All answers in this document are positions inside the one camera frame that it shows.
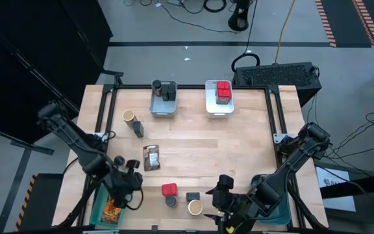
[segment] wooden table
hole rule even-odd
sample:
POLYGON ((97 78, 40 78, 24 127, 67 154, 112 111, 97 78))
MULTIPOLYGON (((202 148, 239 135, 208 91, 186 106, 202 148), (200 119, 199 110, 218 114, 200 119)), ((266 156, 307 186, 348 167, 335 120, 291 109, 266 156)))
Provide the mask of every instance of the wooden table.
MULTIPOLYGON (((95 129, 103 87, 86 87, 77 125, 87 133, 95 129)), ((216 186, 220 174, 234 178, 233 192, 247 192, 251 178, 256 174, 273 173, 275 163, 271 130, 263 90, 233 90, 234 114, 226 119, 206 117, 204 90, 177 90, 177 113, 173 119, 153 118, 149 112, 151 90, 119 89, 112 130, 116 137, 110 140, 108 155, 122 155, 138 159, 138 169, 143 174, 145 198, 137 211, 127 210, 121 229, 196 229, 217 230, 214 221, 203 216, 192 216, 187 209, 186 192, 200 192, 203 213, 217 214, 212 197, 205 192, 216 186), (134 111, 144 126, 144 138, 127 127, 121 115, 125 110, 134 111), (161 169, 144 172, 142 147, 150 144, 160 146, 161 169), (161 185, 176 183, 179 188, 178 205, 169 208, 161 195, 161 185)), ((305 124, 294 86, 280 86, 284 117, 288 133, 298 133, 305 124)), ((277 131, 280 133, 275 97, 271 96, 277 131)), ((108 114, 106 105, 102 131, 108 114)), ((68 162, 76 157, 70 151, 68 162)), ((59 224, 74 208, 82 196, 85 174, 79 164, 72 166, 64 176, 58 198, 53 225, 59 224)), ((319 191, 314 163, 310 159, 297 173, 301 198, 325 226, 327 217, 319 191)), ((134 193, 131 205, 140 199, 134 193)), ((86 207, 85 224, 89 223, 92 199, 86 207)), ((292 220, 298 226, 295 206, 290 198, 292 220)), ((255 224, 254 230, 285 230, 285 226, 255 224)))

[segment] red cube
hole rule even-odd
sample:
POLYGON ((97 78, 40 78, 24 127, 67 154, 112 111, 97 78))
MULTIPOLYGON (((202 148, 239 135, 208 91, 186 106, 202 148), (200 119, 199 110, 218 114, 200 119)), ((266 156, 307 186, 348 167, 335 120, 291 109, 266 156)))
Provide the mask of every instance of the red cube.
POLYGON ((177 184, 170 183, 161 185, 161 193, 163 196, 176 196, 177 195, 177 184))
POLYGON ((231 86, 227 81, 217 82, 216 103, 228 104, 231 101, 231 86))

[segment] concrete floor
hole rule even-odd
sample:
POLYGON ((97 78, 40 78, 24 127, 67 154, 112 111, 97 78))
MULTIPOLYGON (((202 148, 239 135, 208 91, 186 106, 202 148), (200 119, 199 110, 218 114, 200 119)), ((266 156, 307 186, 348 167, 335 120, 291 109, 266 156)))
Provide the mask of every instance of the concrete floor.
MULTIPOLYGON (((139 1, 124 6, 122 0, 99 0, 114 33, 111 42, 163 41, 246 41, 249 30, 240 34, 208 32, 172 20, 164 9, 141 6, 139 1)), ((202 1, 187 0, 194 11, 202 1)), ((216 8, 218 2, 210 2, 216 8)), ((251 41, 276 42, 291 0, 259 0, 251 41)), ((184 9, 167 5, 174 17, 218 30, 229 30, 225 9, 218 14, 203 11, 190 15, 184 9)), ((283 42, 327 42, 314 1, 298 0, 284 33, 283 42)), ((242 54, 244 47, 163 46, 109 47, 105 69, 125 72, 126 84, 147 84, 154 79, 174 79, 180 84, 203 84, 209 79, 232 79, 230 65, 242 54)), ((250 47, 261 58, 261 65, 271 64, 276 47, 250 47)), ((323 89, 318 93, 317 119, 338 145, 348 134, 366 122, 364 116, 374 112, 374 49, 346 49, 331 47, 283 47, 278 63, 311 61, 321 70, 323 89)), ((252 66, 251 59, 238 66, 252 66)), ((100 75, 98 84, 111 83, 112 77, 100 75)), ((306 118, 310 103, 303 107, 306 118)), ((314 109, 309 121, 314 121, 314 109)), ((32 152, 19 192, 8 218, 5 231, 12 231, 18 218, 31 175, 61 173, 66 166, 69 148, 53 135, 36 142, 52 148, 54 155, 32 152)), ((374 146, 374 126, 340 150, 340 155, 374 146)), ((0 213, 12 184, 23 150, 0 137, 0 213)), ((346 158, 349 163, 374 170, 374 150, 346 158)), ((332 229, 358 233, 374 233, 374 227, 344 220, 330 220, 332 229)))

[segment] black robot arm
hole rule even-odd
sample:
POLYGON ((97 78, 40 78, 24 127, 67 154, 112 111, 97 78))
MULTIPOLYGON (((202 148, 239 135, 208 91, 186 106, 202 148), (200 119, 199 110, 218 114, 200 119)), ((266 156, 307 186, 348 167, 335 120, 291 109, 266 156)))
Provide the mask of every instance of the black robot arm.
MULTIPOLYGON (((286 136, 275 146, 277 155, 286 157, 282 166, 273 174, 256 175, 252 178, 247 194, 233 194, 233 178, 221 175, 215 188, 207 194, 213 195, 212 205, 223 211, 223 217, 206 214, 213 218, 220 233, 248 233, 258 219, 268 217, 286 196, 288 181, 309 158, 320 159, 330 144, 330 135, 314 123, 306 124, 295 138, 286 136)), ((302 200, 296 205, 306 208, 302 200)), ((308 209, 303 209, 307 218, 313 219, 308 209)))
POLYGON ((60 137, 76 153, 83 171, 92 179, 92 184, 95 186, 102 183, 105 186, 114 199, 115 207, 128 207, 126 196, 141 190, 142 175, 134 172, 134 168, 140 165, 139 161, 127 161, 127 172, 118 170, 118 166, 123 166, 125 160, 114 163, 106 153, 103 153, 105 145, 101 137, 86 134, 77 127, 68 118, 65 106, 59 101, 52 101, 43 107, 38 112, 38 119, 39 126, 60 137))

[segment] paper cup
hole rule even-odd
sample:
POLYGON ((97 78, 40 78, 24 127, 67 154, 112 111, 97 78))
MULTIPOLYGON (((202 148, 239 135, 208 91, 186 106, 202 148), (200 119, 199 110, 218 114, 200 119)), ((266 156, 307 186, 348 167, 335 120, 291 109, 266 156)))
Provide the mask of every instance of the paper cup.
POLYGON ((188 212, 192 215, 199 215, 203 211, 203 204, 199 200, 192 200, 188 204, 188 212))
POLYGON ((123 119, 123 121, 125 121, 125 123, 127 123, 128 127, 131 128, 131 129, 134 128, 133 124, 134 124, 135 121, 137 121, 134 112, 131 111, 131 110, 126 110, 122 114, 122 119, 123 119))

